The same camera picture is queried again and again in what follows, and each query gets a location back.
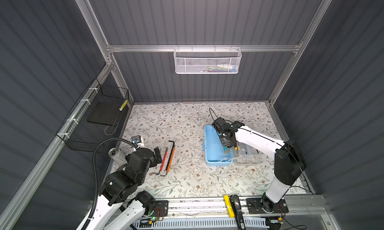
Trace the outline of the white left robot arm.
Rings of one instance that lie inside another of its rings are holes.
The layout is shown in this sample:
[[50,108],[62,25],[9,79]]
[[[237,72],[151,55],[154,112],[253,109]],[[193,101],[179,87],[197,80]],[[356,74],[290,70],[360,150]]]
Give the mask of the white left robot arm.
[[130,141],[118,138],[134,151],[125,156],[126,163],[114,173],[106,176],[99,184],[96,168],[96,155],[93,152],[92,164],[95,179],[95,193],[92,206],[79,224],[79,230],[125,230],[135,228],[134,223],[140,220],[144,224],[161,221],[167,215],[167,201],[159,206],[155,198],[147,191],[141,191],[132,198],[126,208],[123,203],[142,185],[149,168],[162,162],[159,148],[145,148],[141,136],[134,136]]

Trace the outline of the red handled tool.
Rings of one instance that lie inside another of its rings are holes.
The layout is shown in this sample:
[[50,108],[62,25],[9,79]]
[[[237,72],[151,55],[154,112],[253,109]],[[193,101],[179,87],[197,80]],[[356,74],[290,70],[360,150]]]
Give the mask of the red handled tool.
[[160,168],[160,170],[159,170],[159,172],[158,173],[152,173],[152,175],[161,175],[161,172],[163,171],[163,168],[164,168],[164,165],[165,165],[165,161],[166,161],[166,157],[167,157],[167,154],[168,154],[168,147],[166,147],[166,151],[165,151],[165,155],[164,155],[164,157],[162,158],[162,165],[161,165],[161,168]]

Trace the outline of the yellow black utility knife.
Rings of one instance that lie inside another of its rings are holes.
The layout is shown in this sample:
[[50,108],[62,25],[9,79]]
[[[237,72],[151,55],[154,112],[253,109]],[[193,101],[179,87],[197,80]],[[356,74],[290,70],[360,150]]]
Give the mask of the yellow black utility knife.
[[225,155],[226,155],[226,156],[229,156],[230,153],[231,153],[231,148],[229,148],[229,147],[224,147],[224,150],[225,150]]

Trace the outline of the orange pencil tool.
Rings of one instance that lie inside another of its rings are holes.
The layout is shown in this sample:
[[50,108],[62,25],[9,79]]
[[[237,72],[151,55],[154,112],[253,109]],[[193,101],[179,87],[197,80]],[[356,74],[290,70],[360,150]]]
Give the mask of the orange pencil tool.
[[168,160],[168,164],[167,164],[166,174],[168,174],[169,171],[170,171],[172,160],[173,160],[173,156],[174,156],[174,152],[175,152],[175,147],[173,147],[173,149],[171,150],[171,154],[170,154],[170,157],[169,157],[169,160]]

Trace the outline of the black hex key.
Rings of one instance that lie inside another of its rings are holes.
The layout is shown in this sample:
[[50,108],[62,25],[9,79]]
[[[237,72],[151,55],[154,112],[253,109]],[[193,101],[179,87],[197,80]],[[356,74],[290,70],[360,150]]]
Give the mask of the black hex key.
[[160,175],[161,177],[166,177],[167,174],[169,173],[170,168],[171,168],[171,164],[172,164],[172,160],[173,160],[173,156],[174,156],[174,153],[175,153],[175,142],[174,141],[169,141],[169,142],[173,143],[172,150],[171,150],[169,161],[168,161],[168,164],[167,164],[167,171],[166,171],[166,173],[164,175]]

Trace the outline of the blue clear plastic tool box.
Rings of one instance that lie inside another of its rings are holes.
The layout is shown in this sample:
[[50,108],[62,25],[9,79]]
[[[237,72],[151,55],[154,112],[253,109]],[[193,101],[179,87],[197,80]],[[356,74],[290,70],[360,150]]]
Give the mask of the blue clear plastic tool box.
[[243,143],[237,143],[232,148],[222,146],[216,130],[211,125],[204,126],[204,133],[203,150],[209,167],[228,167],[230,164],[253,166],[263,162],[261,152]]

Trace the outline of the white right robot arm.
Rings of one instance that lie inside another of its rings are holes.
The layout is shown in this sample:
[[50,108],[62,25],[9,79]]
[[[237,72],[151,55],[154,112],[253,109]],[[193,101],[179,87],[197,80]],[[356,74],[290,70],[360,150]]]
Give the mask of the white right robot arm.
[[293,140],[282,141],[268,137],[244,123],[228,123],[223,118],[214,120],[212,127],[219,135],[223,147],[245,144],[265,155],[274,164],[274,178],[262,195],[261,206],[266,213],[278,210],[285,194],[307,168],[298,144]]

